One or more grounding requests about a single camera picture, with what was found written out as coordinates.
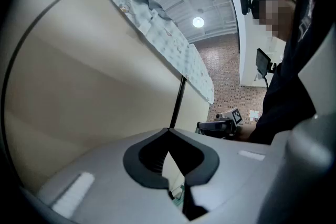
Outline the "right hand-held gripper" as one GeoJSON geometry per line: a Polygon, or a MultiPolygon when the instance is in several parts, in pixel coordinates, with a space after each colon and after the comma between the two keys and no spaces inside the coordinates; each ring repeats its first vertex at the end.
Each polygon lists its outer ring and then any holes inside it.
{"type": "Polygon", "coordinates": [[[198,122],[197,133],[210,137],[233,138],[235,136],[237,126],[242,121],[238,107],[217,113],[214,122],[198,122]]]}

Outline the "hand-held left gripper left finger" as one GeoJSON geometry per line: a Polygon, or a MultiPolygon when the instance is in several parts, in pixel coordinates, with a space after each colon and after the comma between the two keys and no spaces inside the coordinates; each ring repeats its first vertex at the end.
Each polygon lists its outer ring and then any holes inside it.
{"type": "Polygon", "coordinates": [[[94,148],[26,199],[48,223],[188,223],[166,178],[147,169],[140,149],[167,134],[153,130],[94,148]]]}

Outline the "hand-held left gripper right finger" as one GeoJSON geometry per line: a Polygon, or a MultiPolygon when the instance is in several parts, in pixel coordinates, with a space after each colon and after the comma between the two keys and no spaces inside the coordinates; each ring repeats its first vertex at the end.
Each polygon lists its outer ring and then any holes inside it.
{"type": "Polygon", "coordinates": [[[185,182],[185,209],[168,206],[169,223],[257,223],[284,156],[285,132],[271,145],[175,129],[169,129],[169,138],[185,182]]]}

